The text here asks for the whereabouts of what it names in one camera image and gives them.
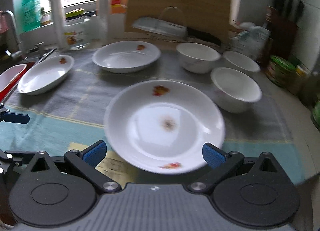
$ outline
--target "label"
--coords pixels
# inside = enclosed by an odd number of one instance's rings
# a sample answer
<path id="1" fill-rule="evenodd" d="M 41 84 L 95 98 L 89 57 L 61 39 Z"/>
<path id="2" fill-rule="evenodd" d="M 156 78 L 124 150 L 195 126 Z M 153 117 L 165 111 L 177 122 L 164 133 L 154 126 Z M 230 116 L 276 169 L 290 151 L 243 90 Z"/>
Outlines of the label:
<path id="1" fill-rule="evenodd" d="M 22 7 L 23 21 L 25 25 L 33 24 L 37 22 L 35 8 L 32 4 L 25 4 Z"/>
<path id="2" fill-rule="evenodd" d="M 73 31 L 64 33 L 67 42 L 69 45 L 78 45 L 84 42 L 84 33 L 83 31 Z"/>
<path id="3" fill-rule="evenodd" d="M 115 5 L 115 4 L 120 4 L 121 5 L 121 0 L 111 0 L 111 4 Z"/>

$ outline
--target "green soap bottle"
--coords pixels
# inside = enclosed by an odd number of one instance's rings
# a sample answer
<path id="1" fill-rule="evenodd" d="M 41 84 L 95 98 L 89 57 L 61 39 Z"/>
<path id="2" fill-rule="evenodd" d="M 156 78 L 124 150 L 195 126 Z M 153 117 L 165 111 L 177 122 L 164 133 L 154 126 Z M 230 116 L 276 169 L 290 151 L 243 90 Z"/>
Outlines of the green soap bottle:
<path id="1" fill-rule="evenodd" d="M 23 13 L 23 30 L 24 32 L 31 31 L 40 27 L 40 14 L 38 9 L 40 1 L 38 0 L 23 0 L 22 13 Z"/>

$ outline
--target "metal screw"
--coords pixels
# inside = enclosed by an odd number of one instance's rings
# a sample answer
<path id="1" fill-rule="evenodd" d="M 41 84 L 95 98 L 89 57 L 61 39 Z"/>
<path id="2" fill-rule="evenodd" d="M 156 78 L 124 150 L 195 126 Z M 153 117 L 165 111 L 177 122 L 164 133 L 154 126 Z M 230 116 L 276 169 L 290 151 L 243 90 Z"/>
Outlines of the metal screw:
<path id="1" fill-rule="evenodd" d="M 106 190 L 115 190 L 119 187 L 119 184 L 113 181 L 108 181 L 105 184 L 103 184 L 103 188 Z"/>
<path id="2" fill-rule="evenodd" d="M 193 190 L 200 191 L 206 188 L 206 185 L 202 182 L 194 182 L 190 185 Z"/>

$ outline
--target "food stain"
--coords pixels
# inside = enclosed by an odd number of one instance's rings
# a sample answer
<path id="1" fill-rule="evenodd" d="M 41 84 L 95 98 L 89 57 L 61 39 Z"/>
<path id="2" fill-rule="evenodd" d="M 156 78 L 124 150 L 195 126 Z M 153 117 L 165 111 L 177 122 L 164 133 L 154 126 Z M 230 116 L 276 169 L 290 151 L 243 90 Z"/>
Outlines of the food stain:
<path id="1" fill-rule="evenodd" d="M 172 118 L 165 118 L 162 121 L 162 127 L 167 131 L 167 132 L 172 132 L 176 128 L 177 124 Z"/>
<path id="2" fill-rule="evenodd" d="M 139 44 L 137 46 L 137 50 L 144 50 L 146 48 L 146 46 L 142 45 L 142 44 Z"/>
<path id="3" fill-rule="evenodd" d="M 159 168 L 161 168 L 161 169 L 170 169 L 170 170 L 174 170 L 174 169 L 177 169 L 180 167 L 182 167 L 182 166 L 181 166 L 181 163 L 179 163 L 179 162 L 169 163 L 164 166 L 159 166 Z"/>
<path id="4" fill-rule="evenodd" d="M 156 97 L 160 97 L 165 95 L 166 93 L 169 93 L 170 89 L 164 87 L 164 86 L 156 86 L 153 88 L 153 94 Z"/>
<path id="5" fill-rule="evenodd" d="M 67 63 L 67 60 L 65 58 L 61 58 L 60 59 L 60 64 L 65 64 L 65 63 Z"/>

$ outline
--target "white dish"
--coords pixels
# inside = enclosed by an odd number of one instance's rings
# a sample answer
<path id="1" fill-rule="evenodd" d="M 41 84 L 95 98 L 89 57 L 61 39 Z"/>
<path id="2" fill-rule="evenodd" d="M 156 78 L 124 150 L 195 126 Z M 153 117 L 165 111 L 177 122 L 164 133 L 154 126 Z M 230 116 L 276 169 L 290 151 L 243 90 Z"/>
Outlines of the white dish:
<path id="1" fill-rule="evenodd" d="M 71 56 L 60 55 L 33 66 L 23 75 L 18 91 L 27 95 L 42 94 L 61 83 L 74 65 Z"/>
<path id="2" fill-rule="evenodd" d="M 183 83 L 154 80 L 132 85 L 109 104 L 104 129 L 112 148 L 132 165 L 180 174 L 206 162 L 206 142 L 222 147 L 223 117 L 205 94 Z"/>
<path id="3" fill-rule="evenodd" d="M 13 82 L 19 74 L 27 67 L 27 64 L 20 64 L 8 68 L 0 75 L 0 92 Z"/>
<path id="4" fill-rule="evenodd" d="M 259 65 L 251 58 L 233 51 L 223 53 L 224 64 L 228 68 L 232 68 L 252 77 L 254 73 L 260 72 Z"/>
<path id="5" fill-rule="evenodd" d="M 113 73 L 130 73 L 146 68 L 160 55 L 161 51 L 151 43 L 127 40 L 111 43 L 97 50 L 92 61 Z"/>
<path id="6" fill-rule="evenodd" d="M 208 46 L 185 42 L 177 46 L 178 59 L 181 66 L 193 73 L 204 74 L 214 68 L 220 54 Z"/>
<path id="7" fill-rule="evenodd" d="M 211 79 L 215 86 L 214 102 L 228 112 L 242 113 L 262 97 L 258 84 L 240 71 L 217 68 Z"/>

